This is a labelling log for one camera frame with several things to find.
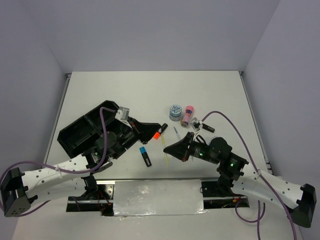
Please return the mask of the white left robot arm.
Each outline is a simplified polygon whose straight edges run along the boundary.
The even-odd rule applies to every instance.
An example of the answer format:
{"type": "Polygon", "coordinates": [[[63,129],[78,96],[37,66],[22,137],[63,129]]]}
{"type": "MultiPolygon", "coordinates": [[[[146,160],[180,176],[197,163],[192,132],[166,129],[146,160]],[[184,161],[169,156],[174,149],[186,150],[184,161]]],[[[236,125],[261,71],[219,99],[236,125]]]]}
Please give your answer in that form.
{"type": "Polygon", "coordinates": [[[20,171],[15,164],[0,178],[0,204],[5,217],[23,217],[34,205],[43,206],[61,197],[91,200],[100,191],[95,174],[113,165],[136,142],[147,144],[160,129],[159,123],[139,122],[129,117],[123,123],[113,116],[84,115],[58,135],[69,160],[41,169],[20,171]]]}

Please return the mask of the blue clear slim highlighter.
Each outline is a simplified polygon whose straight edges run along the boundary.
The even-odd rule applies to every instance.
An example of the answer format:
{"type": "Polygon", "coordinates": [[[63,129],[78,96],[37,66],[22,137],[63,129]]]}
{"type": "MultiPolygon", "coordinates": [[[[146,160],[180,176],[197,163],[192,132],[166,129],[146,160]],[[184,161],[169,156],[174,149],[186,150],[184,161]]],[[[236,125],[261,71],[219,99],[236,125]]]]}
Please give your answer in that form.
{"type": "Polygon", "coordinates": [[[176,136],[178,138],[178,140],[180,141],[181,140],[181,137],[180,137],[180,134],[178,133],[178,130],[176,129],[176,127],[173,127],[175,133],[176,133],[176,136]]]}

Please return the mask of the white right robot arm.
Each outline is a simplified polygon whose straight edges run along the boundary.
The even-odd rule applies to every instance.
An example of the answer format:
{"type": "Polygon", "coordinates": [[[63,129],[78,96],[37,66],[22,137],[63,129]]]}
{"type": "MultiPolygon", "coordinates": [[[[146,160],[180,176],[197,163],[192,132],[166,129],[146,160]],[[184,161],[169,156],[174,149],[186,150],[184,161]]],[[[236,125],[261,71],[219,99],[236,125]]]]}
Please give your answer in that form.
{"type": "Polygon", "coordinates": [[[310,184],[291,183],[255,169],[252,163],[234,154],[222,137],[214,137],[206,144],[195,141],[194,134],[188,132],[182,140],[165,147],[163,151],[183,162],[194,157],[216,164],[220,174],[217,190],[221,195],[243,195],[265,204],[285,207],[295,224],[311,227],[317,203],[315,188],[310,184]]]}

